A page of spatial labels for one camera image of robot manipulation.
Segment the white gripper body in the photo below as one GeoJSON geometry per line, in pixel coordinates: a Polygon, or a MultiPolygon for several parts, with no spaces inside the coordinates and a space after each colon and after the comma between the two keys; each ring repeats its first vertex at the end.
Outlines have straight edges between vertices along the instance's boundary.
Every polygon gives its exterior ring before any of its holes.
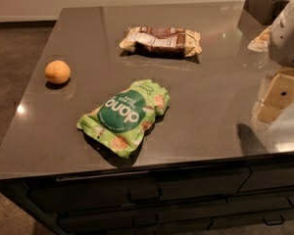
{"type": "Polygon", "coordinates": [[[269,58],[294,68],[294,0],[290,0],[271,25],[269,58]]]}

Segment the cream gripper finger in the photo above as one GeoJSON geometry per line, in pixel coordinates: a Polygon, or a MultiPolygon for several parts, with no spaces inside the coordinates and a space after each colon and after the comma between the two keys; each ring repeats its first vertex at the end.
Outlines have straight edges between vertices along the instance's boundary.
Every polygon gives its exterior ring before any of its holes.
{"type": "Polygon", "coordinates": [[[252,110],[252,116],[259,121],[265,123],[274,122],[282,113],[281,109],[273,106],[265,105],[263,102],[258,101],[254,104],[252,110]]]}
{"type": "Polygon", "coordinates": [[[294,69],[285,68],[267,76],[260,88],[259,99],[266,106],[286,109],[294,101],[294,69]]]}

